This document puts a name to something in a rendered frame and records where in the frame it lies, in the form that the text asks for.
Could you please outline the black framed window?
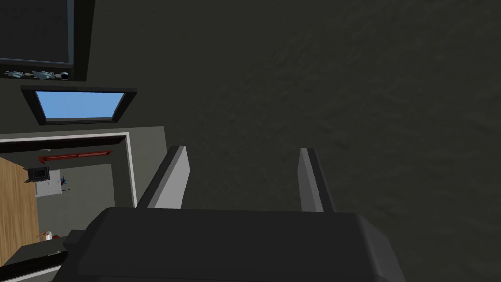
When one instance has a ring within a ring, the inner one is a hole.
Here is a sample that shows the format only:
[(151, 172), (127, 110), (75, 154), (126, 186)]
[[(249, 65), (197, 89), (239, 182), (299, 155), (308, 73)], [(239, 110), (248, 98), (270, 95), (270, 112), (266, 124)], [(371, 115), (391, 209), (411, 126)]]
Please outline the black framed window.
[(134, 88), (42, 85), (20, 90), (40, 126), (117, 123), (138, 93)]

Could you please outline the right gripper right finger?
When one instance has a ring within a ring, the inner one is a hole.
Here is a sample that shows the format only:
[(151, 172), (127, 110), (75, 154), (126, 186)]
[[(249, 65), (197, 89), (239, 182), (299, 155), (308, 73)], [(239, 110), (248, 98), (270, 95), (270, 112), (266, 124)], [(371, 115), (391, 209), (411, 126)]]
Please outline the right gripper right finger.
[(297, 177), (302, 212), (336, 212), (330, 188), (315, 149), (300, 149)]

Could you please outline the dark cabinet with knobs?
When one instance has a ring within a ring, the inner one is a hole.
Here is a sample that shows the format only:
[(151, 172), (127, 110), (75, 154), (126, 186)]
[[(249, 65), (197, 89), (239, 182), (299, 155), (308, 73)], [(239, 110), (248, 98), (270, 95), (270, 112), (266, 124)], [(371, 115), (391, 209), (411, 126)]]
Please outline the dark cabinet with knobs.
[(0, 78), (86, 81), (96, 0), (0, 0)]

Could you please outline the red wall shelf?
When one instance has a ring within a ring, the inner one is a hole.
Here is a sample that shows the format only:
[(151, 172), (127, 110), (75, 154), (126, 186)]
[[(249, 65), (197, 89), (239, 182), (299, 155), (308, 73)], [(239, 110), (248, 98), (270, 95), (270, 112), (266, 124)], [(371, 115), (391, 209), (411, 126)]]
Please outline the red wall shelf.
[(53, 160), (65, 160), (65, 159), (76, 159), (76, 158), (84, 158), (84, 157), (94, 157), (94, 156), (106, 156), (110, 155), (111, 150), (105, 151), (92, 151), (92, 152), (83, 152), (83, 153), (75, 153), (75, 154), (59, 154), (59, 155), (46, 155), (39, 156), (38, 160), (45, 164), (47, 161)]

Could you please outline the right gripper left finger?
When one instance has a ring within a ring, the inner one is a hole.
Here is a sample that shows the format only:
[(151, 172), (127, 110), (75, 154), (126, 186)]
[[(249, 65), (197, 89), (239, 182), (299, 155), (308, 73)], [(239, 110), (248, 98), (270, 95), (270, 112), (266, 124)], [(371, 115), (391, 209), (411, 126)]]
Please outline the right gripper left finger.
[(190, 165), (185, 146), (169, 148), (150, 184), (136, 205), (138, 208), (181, 208)]

